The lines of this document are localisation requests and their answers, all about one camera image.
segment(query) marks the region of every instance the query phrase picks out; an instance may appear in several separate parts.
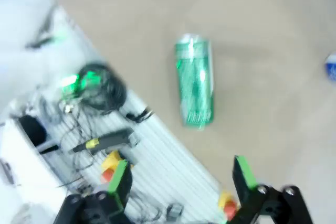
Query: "green can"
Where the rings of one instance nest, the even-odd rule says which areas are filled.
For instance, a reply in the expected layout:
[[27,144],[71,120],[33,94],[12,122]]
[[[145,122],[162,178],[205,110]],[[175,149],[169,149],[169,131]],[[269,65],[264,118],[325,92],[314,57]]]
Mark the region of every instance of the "green can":
[[214,119],[214,77],[211,44],[185,34],[175,45],[182,121],[202,127]]

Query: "screw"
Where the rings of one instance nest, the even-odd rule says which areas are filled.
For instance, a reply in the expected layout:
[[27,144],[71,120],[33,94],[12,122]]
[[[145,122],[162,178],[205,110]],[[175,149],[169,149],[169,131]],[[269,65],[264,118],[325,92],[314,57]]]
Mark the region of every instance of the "screw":
[[72,203],[72,204],[75,204],[77,201],[78,201],[78,198],[75,197],[75,198],[73,198],[73,199],[71,200],[71,203]]
[[105,197],[106,197],[106,194],[100,194],[100,195],[98,196],[98,199],[99,199],[99,200],[103,200],[103,199],[105,199]]
[[290,187],[286,188],[285,192],[288,193],[290,196],[293,196],[295,193],[294,190]]
[[258,187],[258,191],[262,194],[265,194],[267,192],[267,189],[265,186],[259,186]]

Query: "beige floor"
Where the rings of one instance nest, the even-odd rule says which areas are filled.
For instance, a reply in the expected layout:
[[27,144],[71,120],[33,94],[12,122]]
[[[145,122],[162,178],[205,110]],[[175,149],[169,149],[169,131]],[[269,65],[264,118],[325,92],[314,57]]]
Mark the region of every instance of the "beige floor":
[[[334,223],[336,84],[323,63],[336,50],[336,0],[59,2],[224,187],[244,154],[261,181],[298,185],[315,223]],[[172,54],[184,32],[213,43],[216,114],[202,132],[178,111]]]

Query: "yellow label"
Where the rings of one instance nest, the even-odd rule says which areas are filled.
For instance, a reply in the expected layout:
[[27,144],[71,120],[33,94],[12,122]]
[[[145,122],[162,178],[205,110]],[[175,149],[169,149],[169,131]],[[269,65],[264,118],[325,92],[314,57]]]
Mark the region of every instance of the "yellow label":
[[85,144],[86,149],[92,149],[97,144],[99,144],[98,138],[91,139],[90,141],[87,141]]

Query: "blue and white object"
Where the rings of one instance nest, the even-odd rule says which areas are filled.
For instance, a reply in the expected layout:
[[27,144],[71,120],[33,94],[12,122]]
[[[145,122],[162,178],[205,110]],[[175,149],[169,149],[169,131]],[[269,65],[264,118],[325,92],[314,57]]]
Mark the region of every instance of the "blue and white object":
[[325,61],[325,70],[331,81],[336,81],[336,52],[331,53]]

